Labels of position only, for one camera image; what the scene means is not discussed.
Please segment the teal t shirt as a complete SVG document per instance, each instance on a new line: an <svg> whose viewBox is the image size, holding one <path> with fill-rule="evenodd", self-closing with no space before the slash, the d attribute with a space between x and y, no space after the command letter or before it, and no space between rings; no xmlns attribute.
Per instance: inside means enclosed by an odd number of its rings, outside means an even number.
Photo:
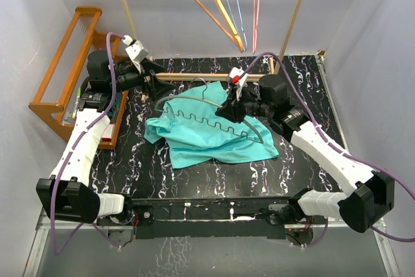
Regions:
<svg viewBox="0 0 415 277"><path fill-rule="evenodd" d="M202 91L205 86L191 88L182 95L202 98ZM222 87L222 84L211 82L208 84L207 91L204 98L222 104L226 98L227 93ZM198 118L204 112L203 102L173 99L165 102L163 107L171 105L172 108L183 110L186 114L194 113ZM234 127L236 133L242 130L249 131L251 138L256 138L256 135L243 123L231 123L225 118L215 115L217 108L207 105L207 109L212 109L212 117L210 121L216 117L222 125L231 125ZM160 117L153 117L147 119L145 122L145 139L150 143L155 143L159 139L166 140L169 151L172 167L175 169L182 169L192 165L196 165L208 160L218 160L223 163L246 163L256 162L261 160L273 159L279 156L277 148L274 146L274 140L269 129L259 120L253 117L245 117L261 134L264 144L254 143L246 138L239 138L230 133L220 131L217 128L211 128L206 124L200 124L193 120L187 120L182 117L175 117L172 114L161 114Z"/></svg>

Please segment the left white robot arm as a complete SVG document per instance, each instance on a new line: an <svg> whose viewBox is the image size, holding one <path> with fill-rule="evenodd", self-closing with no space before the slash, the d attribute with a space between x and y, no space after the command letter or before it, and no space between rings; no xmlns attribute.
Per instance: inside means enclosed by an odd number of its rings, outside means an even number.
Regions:
<svg viewBox="0 0 415 277"><path fill-rule="evenodd" d="M160 64L142 59L134 63L128 57L111 61L105 50L94 51L87 57L88 77L81 86L75 126L63 155L49 178L41 178L36 192L52 221L94 223L101 217L112 216L119 224L128 224L134 209L117 193L96 194L89 188L89 173L102 135L110 125L112 107L117 95L139 88L155 101L173 84L160 80Z"/></svg>

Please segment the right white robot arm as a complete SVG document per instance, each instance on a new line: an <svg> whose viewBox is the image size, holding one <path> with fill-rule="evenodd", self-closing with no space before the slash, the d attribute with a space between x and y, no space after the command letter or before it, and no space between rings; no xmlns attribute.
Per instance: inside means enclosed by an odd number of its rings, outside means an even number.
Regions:
<svg viewBox="0 0 415 277"><path fill-rule="evenodd" d="M247 115L267 118L274 132L308 154L341 188L336 193L301 190L278 211L281 220L304 223L315 215L332 217L363 233L394 207L394 180L347 156L289 97L281 77L262 76L258 94L246 87L239 72L229 74L226 81L229 94L217 109L217 116L233 123L242 123Z"/></svg>

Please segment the red white eraser box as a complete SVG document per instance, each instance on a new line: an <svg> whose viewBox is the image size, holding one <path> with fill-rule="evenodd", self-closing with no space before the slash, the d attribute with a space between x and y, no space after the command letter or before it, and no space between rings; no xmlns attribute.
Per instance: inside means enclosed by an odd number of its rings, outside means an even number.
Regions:
<svg viewBox="0 0 415 277"><path fill-rule="evenodd" d="M113 123L110 123L106 127L104 132L102 133L101 141L104 141L104 142L111 141L113 138L114 129L115 129L115 125Z"/></svg>

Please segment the green cap marker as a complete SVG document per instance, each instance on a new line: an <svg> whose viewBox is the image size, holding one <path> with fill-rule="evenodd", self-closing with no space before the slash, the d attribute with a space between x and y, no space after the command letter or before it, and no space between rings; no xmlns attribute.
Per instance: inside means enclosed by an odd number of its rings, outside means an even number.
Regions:
<svg viewBox="0 0 415 277"><path fill-rule="evenodd" d="M73 112L71 115L72 119L76 119L81 94L82 94L81 87L78 87L77 96L75 98L74 108L73 108Z"/></svg>

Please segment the grey small block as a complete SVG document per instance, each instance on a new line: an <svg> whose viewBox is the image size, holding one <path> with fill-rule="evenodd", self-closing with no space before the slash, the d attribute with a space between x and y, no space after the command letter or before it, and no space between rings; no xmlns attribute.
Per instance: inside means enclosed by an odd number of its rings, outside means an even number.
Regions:
<svg viewBox="0 0 415 277"><path fill-rule="evenodd" d="M73 124L72 112L66 112L62 122L68 125Z"/></svg>

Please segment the orange wooden tiered rack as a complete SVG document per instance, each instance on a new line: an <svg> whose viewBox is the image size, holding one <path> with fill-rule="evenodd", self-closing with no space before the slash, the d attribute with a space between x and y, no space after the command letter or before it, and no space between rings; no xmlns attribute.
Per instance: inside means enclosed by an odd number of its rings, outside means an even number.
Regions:
<svg viewBox="0 0 415 277"><path fill-rule="evenodd" d="M62 122L74 108L77 89L87 77L87 56L106 47L106 34L96 30L102 10L79 6L58 45L40 86L29 104L50 129L67 142L73 125Z"/></svg>

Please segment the wooden clothes rack frame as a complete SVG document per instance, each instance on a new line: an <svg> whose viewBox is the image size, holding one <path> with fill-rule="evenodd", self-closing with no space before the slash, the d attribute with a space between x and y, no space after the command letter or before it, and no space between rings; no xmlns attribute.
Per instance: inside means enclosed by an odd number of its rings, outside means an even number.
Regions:
<svg viewBox="0 0 415 277"><path fill-rule="evenodd" d="M290 19L290 24L289 24L288 29L286 31L285 39L283 41L283 44L282 44L280 52L279 52L279 57L281 59L285 55L286 48L287 48L289 40L291 38L292 30L294 28L294 25L295 25L295 22L296 22L296 19L297 19L298 12L300 10L302 1L303 0L296 0L296 2L295 2L294 10L292 12L292 16L291 16L291 19ZM120 2L123 6L124 13L125 13L125 16L127 18L131 33L134 36L137 36L136 28L135 28L134 22L132 20L132 15L131 15L130 8L128 6L127 0L120 0ZM167 80L167 81L191 81L192 78L196 78L196 77L202 77L206 81L219 81L219 80L225 80L227 75L226 74L214 74L214 73L210 73L210 74L207 74L207 73L205 73L205 74L202 74L202 73L160 73L158 75L158 78L163 79L163 80Z"/></svg>

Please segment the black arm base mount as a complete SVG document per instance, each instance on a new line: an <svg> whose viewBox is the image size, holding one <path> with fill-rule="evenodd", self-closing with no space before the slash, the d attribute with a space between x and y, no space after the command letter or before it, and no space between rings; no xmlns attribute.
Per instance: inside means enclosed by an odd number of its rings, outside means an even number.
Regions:
<svg viewBox="0 0 415 277"><path fill-rule="evenodd" d="M288 197L128 199L124 212L101 226L128 226L136 239L266 237L285 239L289 228L310 230L323 217L296 219Z"/></svg>

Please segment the aluminium rail frame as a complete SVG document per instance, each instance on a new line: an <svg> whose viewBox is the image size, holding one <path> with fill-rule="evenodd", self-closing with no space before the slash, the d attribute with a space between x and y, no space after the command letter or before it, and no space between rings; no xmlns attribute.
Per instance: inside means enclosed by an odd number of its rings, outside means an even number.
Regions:
<svg viewBox="0 0 415 277"><path fill-rule="evenodd" d="M41 217L25 276L399 276L390 244L340 221L307 232L264 220L156 221L133 230L59 223L55 256L49 220Z"/></svg>

